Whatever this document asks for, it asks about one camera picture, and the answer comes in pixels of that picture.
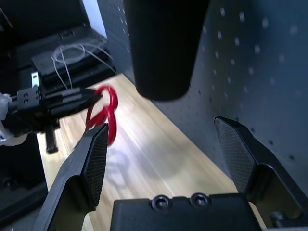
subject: screw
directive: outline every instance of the screw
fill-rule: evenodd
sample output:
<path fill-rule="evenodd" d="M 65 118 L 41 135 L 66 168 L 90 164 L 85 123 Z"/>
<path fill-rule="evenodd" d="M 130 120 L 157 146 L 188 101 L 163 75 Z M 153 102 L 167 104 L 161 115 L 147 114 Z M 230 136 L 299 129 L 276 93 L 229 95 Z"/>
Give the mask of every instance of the screw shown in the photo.
<path fill-rule="evenodd" d="M 205 200 L 204 200 L 204 198 L 198 197 L 198 198 L 196 199 L 196 203 L 197 203 L 197 205 L 199 205 L 200 207 L 203 207 L 203 206 L 205 205 Z"/>
<path fill-rule="evenodd" d="M 165 211 L 170 207 L 171 207 L 171 201 L 169 200 L 168 197 L 166 197 L 164 195 L 156 196 L 152 200 L 152 208 L 155 211 Z"/>
<path fill-rule="evenodd" d="M 156 201 L 157 208 L 165 208 L 167 206 L 167 201 L 164 198 L 159 198 Z"/>
<path fill-rule="evenodd" d="M 203 193 L 195 193 L 191 196 L 190 202 L 195 208 L 206 208 L 211 204 L 211 198 Z"/>

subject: pegboard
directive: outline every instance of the pegboard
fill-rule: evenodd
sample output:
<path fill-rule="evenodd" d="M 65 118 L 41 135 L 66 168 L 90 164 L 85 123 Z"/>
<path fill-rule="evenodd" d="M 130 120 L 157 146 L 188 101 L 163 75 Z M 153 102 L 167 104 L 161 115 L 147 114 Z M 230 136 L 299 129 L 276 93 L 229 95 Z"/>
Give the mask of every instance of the pegboard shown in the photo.
<path fill-rule="evenodd" d="M 134 81 L 123 2 L 99 4 L 117 70 Z M 225 173 L 213 117 L 238 120 L 306 195 L 307 12 L 306 0 L 211 1 L 189 92 L 153 102 Z"/>

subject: textured gripper pad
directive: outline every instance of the textured gripper pad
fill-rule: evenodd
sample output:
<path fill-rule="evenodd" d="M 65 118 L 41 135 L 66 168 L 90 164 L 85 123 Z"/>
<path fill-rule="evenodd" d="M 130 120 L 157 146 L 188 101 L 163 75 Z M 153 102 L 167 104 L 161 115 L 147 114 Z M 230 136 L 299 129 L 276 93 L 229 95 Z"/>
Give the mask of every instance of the textured gripper pad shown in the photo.
<path fill-rule="evenodd" d="M 106 167 L 108 126 L 95 134 L 82 176 L 88 184 L 94 206 L 98 206 Z"/>
<path fill-rule="evenodd" d="M 219 118 L 215 119 L 215 125 L 231 178 L 238 192 L 245 193 L 252 172 L 255 169 L 255 161 L 236 132 L 236 129 Z"/>

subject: white cloth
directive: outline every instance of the white cloth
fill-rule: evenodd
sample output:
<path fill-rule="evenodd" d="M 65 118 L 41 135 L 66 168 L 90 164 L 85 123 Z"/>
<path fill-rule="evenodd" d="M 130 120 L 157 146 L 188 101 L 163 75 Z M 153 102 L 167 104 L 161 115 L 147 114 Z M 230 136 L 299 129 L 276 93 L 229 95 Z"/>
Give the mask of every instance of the white cloth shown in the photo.
<path fill-rule="evenodd" d="M 14 137 L 14 135 L 8 129 L 4 128 L 2 124 L 2 120 L 5 120 L 6 114 L 9 111 L 9 108 L 8 108 L 9 102 L 12 102 L 10 95 L 0 93 L 0 146 L 1 145 L 5 145 L 5 146 L 19 145 L 23 143 L 27 138 L 27 134 L 19 136 L 19 137 Z"/>

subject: wooden floor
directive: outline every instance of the wooden floor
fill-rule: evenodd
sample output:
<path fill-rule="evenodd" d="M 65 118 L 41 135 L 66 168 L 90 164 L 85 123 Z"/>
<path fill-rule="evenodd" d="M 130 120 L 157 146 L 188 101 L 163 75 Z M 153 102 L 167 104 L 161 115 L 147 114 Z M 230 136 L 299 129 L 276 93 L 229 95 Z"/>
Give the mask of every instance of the wooden floor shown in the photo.
<path fill-rule="evenodd" d="M 118 131 L 107 151 L 100 204 L 86 217 L 83 231 L 108 231 L 116 199 L 236 192 L 233 182 L 149 100 L 141 97 L 125 76 L 105 83 L 118 94 Z M 106 94 L 93 114 L 108 101 Z M 38 135 L 49 187 L 84 132 L 85 117 L 86 112 L 82 112 L 60 121 L 61 129 L 56 131 L 59 152 L 53 155 L 45 153 L 45 137 Z"/>

